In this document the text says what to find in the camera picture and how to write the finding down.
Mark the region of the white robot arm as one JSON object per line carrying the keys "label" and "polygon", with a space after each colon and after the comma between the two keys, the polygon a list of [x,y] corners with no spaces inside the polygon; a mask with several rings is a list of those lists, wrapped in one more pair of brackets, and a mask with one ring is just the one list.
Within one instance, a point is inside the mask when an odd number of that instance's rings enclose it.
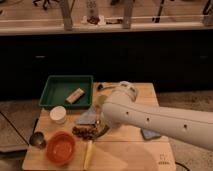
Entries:
{"label": "white robot arm", "polygon": [[213,112],[138,104],[138,93],[130,82],[116,85],[102,106],[109,127],[132,125],[213,151]]}

